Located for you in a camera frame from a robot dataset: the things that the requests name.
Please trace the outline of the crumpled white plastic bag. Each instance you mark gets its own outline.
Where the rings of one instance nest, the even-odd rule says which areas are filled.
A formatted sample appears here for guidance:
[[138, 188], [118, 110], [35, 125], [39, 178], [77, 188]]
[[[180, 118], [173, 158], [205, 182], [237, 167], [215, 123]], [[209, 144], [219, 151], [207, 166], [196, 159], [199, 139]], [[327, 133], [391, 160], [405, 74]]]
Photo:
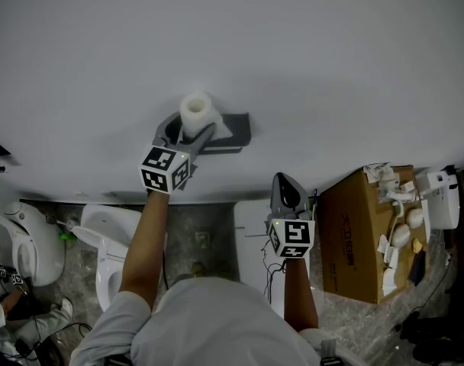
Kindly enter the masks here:
[[388, 162], [364, 165], [362, 171], [366, 175], [369, 184], [395, 180], [395, 172]]

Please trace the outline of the person's light grey shirt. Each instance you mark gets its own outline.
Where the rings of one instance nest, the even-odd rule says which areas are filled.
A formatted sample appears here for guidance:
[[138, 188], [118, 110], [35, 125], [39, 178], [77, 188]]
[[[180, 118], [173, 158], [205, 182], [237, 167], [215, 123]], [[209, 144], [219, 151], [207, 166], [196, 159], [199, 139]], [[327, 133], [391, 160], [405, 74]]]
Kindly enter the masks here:
[[222, 278], [175, 284], [152, 312], [122, 291], [73, 352], [70, 366], [320, 366], [321, 357], [256, 289]]

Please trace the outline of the white round float ball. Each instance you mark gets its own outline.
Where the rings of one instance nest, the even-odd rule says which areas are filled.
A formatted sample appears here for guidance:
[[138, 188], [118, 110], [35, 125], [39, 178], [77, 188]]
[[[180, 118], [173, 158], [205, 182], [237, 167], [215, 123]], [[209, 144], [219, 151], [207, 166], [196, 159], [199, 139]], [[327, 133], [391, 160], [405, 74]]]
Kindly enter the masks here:
[[391, 233], [390, 246], [401, 249], [407, 245], [411, 238], [411, 229], [407, 224], [397, 225]]
[[421, 208], [412, 208], [407, 212], [406, 224], [410, 229], [417, 229], [424, 223], [424, 211]]

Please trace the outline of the large printed cardboard box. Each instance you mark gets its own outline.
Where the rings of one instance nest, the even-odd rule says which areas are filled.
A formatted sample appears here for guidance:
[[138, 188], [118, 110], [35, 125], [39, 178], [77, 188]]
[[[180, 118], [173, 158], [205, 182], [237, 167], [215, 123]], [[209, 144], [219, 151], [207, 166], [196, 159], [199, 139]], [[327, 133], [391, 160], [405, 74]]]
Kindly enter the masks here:
[[411, 286], [409, 271], [415, 254], [411, 243], [399, 249], [395, 269], [397, 290], [384, 297], [384, 255], [377, 251], [382, 234], [405, 223], [398, 207], [378, 202], [378, 187], [369, 184], [361, 169], [322, 192], [317, 206], [324, 290], [343, 297], [380, 304]]

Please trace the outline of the white wall-mounted device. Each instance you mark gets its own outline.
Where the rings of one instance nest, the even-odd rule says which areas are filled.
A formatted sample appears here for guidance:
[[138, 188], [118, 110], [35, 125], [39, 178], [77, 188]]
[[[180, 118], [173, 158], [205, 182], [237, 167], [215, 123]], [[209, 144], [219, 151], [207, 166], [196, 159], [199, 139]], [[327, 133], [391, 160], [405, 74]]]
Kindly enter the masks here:
[[459, 185], [456, 167], [448, 165], [437, 172], [416, 175], [420, 196], [427, 201], [430, 227], [454, 230], [459, 225]]

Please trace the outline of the white toilet paper roll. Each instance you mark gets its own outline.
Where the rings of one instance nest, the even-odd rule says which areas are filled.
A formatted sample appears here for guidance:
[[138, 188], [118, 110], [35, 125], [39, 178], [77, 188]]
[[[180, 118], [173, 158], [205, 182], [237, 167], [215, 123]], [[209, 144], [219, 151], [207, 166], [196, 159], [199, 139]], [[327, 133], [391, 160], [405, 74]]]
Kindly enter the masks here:
[[224, 118], [205, 92], [187, 95], [180, 104], [179, 113], [184, 134], [188, 138], [197, 136], [209, 124], [215, 125], [212, 140], [228, 139], [233, 136], [231, 130], [226, 126]]

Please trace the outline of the dark grey wall paper holder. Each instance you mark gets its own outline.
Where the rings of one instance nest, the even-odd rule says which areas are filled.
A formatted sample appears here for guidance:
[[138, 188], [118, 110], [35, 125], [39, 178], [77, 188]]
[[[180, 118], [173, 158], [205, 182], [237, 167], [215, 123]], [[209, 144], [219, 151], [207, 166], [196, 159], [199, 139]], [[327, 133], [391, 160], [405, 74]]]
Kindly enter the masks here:
[[200, 155], [237, 154], [250, 144], [252, 133], [248, 113], [223, 114], [222, 117], [232, 136], [208, 142], [199, 152]]

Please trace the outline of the person's left forearm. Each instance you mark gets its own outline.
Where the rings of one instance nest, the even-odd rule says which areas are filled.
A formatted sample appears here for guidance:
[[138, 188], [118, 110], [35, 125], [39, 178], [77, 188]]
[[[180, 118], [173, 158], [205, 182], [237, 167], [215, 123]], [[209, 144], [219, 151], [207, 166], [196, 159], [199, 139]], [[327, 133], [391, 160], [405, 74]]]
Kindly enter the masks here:
[[149, 194], [122, 271], [120, 290], [139, 295], [150, 307], [159, 289], [168, 209], [168, 194]]

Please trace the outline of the white urinal fixture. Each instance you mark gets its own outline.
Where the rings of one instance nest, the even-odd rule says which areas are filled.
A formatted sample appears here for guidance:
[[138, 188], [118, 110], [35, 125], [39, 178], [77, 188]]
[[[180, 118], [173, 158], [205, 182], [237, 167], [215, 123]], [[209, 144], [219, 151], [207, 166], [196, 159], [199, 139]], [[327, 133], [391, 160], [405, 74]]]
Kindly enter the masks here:
[[36, 207], [15, 201], [0, 213], [0, 225], [11, 238], [11, 262], [21, 277], [30, 279], [35, 287], [60, 278], [66, 253], [56, 224], [48, 223]]

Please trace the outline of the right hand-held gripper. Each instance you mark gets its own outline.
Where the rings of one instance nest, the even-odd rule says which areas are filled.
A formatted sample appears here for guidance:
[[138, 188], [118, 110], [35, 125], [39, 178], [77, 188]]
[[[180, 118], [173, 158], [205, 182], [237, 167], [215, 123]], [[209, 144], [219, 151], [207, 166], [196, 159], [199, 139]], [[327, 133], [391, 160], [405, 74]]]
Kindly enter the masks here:
[[272, 181], [267, 235], [281, 258], [304, 258], [314, 245], [315, 222], [308, 193], [291, 176], [277, 172]]

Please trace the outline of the white box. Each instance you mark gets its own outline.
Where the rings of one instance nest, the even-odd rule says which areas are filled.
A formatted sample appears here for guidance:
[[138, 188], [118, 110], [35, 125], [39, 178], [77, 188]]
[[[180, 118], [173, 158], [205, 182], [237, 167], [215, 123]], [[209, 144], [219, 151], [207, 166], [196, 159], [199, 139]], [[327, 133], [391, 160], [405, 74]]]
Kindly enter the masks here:
[[286, 260], [304, 259], [309, 277], [309, 253], [304, 258], [281, 258], [275, 254], [267, 235], [270, 212], [270, 203], [265, 200], [242, 201], [235, 205], [237, 260], [240, 282], [258, 290], [268, 305], [284, 317]]

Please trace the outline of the white plastic pipe fitting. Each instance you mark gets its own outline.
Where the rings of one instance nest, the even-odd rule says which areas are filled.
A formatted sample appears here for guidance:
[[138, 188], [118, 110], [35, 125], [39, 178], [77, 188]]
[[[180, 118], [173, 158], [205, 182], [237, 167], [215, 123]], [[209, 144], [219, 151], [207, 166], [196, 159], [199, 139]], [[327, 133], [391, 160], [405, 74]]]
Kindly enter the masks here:
[[378, 182], [378, 202], [380, 204], [396, 201], [398, 203], [412, 203], [416, 201], [416, 193], [404, 191], [398, 174], [383, 174]]

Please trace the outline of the black pouch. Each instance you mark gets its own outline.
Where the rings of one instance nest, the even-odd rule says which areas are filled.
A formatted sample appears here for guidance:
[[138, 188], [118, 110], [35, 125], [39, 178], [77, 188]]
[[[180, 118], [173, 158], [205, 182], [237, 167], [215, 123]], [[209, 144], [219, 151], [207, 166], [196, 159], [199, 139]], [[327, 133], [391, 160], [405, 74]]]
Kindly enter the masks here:
[[408, 280], [416, 287], [424, 279], [426, 272], [426, 252], [420, 250], [414, 257], [409, 271]]

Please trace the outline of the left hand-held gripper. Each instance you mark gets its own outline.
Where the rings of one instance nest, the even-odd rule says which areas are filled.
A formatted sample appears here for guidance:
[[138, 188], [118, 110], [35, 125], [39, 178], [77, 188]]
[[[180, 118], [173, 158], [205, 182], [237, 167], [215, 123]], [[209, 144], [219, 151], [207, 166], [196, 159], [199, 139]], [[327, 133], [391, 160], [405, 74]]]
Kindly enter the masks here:
[[201, 149], [216, 130], [215, 123], [203, 127], [189, 137], [182, 136], [179, 112], [167, 117], [156, 129], [155, 141], [145, 150], [140, 162], [140, 180], [148, 191], [173, 194], [182, 191], [195, 170], [193, 165]]

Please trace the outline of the person's right forearm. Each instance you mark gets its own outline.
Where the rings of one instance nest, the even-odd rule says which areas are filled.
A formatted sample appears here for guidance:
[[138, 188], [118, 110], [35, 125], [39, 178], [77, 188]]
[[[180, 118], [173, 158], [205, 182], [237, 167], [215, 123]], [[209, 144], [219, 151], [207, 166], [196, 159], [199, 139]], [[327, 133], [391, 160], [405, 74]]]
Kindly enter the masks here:
[[304, 259], [286, 260], [284, 320], [297, 332], [319, 328], [318, 314]]

